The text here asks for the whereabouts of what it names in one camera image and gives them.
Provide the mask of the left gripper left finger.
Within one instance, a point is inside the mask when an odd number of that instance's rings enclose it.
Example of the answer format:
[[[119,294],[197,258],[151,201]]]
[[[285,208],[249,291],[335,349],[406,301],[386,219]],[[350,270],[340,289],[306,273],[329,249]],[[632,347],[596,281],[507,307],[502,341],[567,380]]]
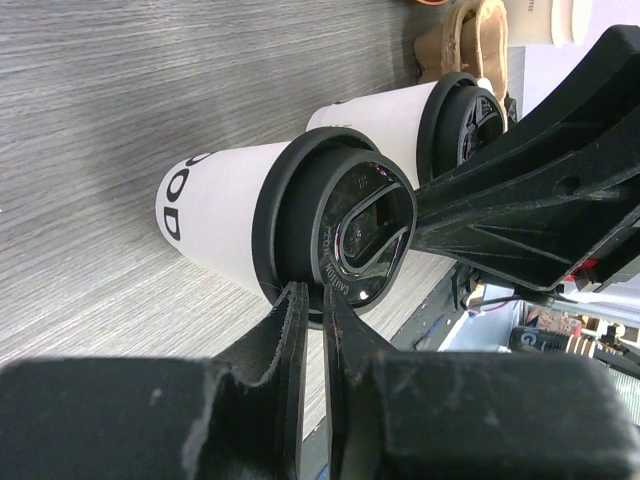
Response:
[[[27,358],[1,371],[5,479],[295,479],[309,295],[212,357]]]

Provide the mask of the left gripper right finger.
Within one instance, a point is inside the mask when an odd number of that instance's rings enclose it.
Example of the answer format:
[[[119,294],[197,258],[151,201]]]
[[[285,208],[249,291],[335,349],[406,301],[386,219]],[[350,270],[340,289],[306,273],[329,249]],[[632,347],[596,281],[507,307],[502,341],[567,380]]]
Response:
[[[333,479],[635,479],[639,430],[566,354],[402,351],[324,292]]]

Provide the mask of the black cup lid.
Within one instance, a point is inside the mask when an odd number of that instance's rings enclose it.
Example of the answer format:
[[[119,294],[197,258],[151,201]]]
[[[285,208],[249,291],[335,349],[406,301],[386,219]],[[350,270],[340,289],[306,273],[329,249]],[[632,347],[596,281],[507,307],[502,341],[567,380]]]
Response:
[[[364,314],[391,290],[415,225],[407,176],[372,140],[309,130],[276,156],[259,191],[251,248],[262,293],[274,302],[289,282],[306,284],[315,330],[327,286]]]
[[[416,165],[419,184],[468,161],[506,127],[501,103],[472,75],[446,74],[435,82],[420,117]]]

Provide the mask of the white paper cup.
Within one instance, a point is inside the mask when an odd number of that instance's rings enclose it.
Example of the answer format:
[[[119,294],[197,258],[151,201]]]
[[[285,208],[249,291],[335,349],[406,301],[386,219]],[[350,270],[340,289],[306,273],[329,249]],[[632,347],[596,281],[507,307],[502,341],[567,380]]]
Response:
[[[308,120],[306,131],[324,126],[359,131],[397,164],[417,189],[420,186],[417,160],[419,127],[435,86],[435,82],[430,82],[319,108]]]
[[[286,142],[204,153],[177,163],[155,200],[158,227],[188,260],[260,295],[252,229],[259,193]]]

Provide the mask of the stack of white paper cups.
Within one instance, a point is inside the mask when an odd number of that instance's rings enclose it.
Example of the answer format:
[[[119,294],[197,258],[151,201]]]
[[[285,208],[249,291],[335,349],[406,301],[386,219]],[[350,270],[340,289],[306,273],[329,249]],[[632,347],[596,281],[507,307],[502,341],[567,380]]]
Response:
[[[508,46],[580,45],[593,10],[591,0],[507,0]]]

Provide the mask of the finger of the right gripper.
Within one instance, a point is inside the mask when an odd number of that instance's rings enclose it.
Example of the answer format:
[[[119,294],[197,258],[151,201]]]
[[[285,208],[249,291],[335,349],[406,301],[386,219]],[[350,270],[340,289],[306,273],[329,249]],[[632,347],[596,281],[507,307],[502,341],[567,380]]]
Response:
[[[417,194],[415,250],[536,291],[639,257],[639,29],[609,27],[506,134]]]

